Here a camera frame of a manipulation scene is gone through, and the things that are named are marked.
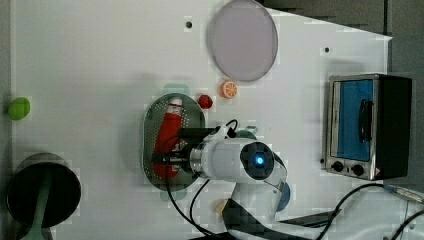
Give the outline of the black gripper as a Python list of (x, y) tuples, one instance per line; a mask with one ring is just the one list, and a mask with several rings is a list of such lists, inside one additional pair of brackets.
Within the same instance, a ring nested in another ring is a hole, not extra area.
[(198, 174), (200, 172), (200, 152), (197, 149), (184, 147), (182, 150), (171, 154), (153, 153), (152, 158), (173, 158), (169, 161), (156, 159), (152, 160), (152, 162), (155, 164), (173, 164), (177, 169), (182, 169), (190, 174)]

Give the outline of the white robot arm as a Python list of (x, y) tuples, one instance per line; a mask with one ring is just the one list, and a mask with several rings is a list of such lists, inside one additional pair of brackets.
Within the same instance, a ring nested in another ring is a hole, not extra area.
[(286, 186), (287, 169), (281, 159), (264, 143), (248, 138), (208, 135), (200, 140), (177, 134), (155, 145), (154, 160), (164, 165), (163, 179), (171, 178), (170, 156), (181, 141), (188, 144), (177, 153), (195, 177), (223, 180), (235, 184), (224, 206), (222, 216), (228, 233), (238, 240), (347, 240), (348, 235), (368, 236), (371, 229), (349, 229), (336, 225), (342, 205), (355, 193), (366, 188), (380, 188), (405, 201), (421, 204), (423, 196), (404, 188), (368, 183), (348, 192), (326, 214), (324, 220), (311, 226), (296, 219), (279, 222), (275, 214)]

